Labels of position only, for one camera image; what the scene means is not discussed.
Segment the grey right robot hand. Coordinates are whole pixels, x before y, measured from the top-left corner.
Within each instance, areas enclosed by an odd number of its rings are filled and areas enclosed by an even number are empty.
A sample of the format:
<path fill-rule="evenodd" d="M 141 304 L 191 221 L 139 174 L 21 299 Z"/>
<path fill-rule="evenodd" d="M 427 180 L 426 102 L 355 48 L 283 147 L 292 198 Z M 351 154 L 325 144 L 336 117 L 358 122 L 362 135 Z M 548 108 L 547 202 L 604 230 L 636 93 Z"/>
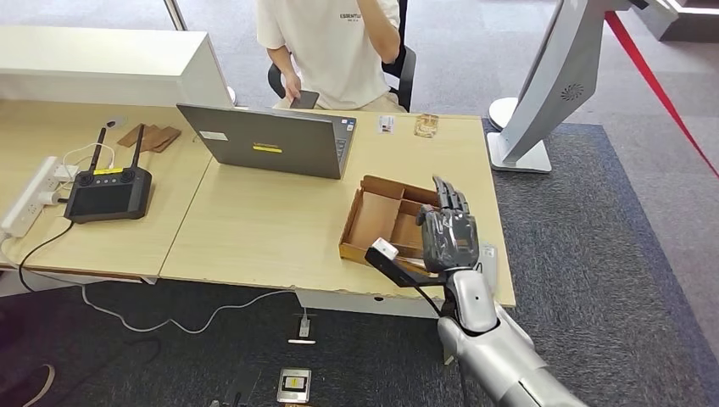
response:
<path fill-rule="evenodd" d="M 461 191 L 440 176 L 432 180 L 438 206 L 424 203 L 415 217 L 421 228 L 425 270 L 440 274 L 457 268 L 471 269 L 480 257 L 476 219 Z"/>

